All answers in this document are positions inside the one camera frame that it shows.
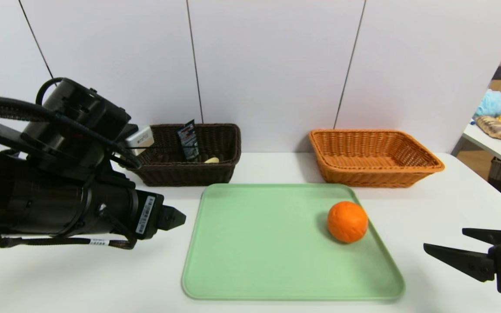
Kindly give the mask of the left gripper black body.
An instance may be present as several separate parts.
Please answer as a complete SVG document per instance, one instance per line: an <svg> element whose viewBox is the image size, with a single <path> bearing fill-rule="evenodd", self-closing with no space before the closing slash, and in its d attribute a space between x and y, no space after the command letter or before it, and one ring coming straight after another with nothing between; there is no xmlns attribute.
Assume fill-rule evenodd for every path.
<svg viewBox="0 0 501 313"><path fill-rule="evenodd" d="M163 204L162 195L138 190L134 182L111 184L96 184L96 233L119 234L115 226L99 217L100 208L106 216L115 218L139 240L153 237L157 232L157 216Z"/></svg>

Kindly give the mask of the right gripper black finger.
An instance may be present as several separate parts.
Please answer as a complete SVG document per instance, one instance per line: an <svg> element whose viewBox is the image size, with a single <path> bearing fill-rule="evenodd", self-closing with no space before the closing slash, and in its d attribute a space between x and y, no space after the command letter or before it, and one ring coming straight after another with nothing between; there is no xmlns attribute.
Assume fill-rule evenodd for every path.
<svg viewBox="0 0 501 313"><path fill-rule="evenodd" d="M494 260L487 253L465 251L435 244L423 244L424 251L431 257L463 272L481 283L495 278Z"/></svg>
<svg viewBox="0 0 501 313"><path fill-rule="evenodd" d="M463 228L462 234L470 238L496 246L501 244L501 230Z"/></svg>

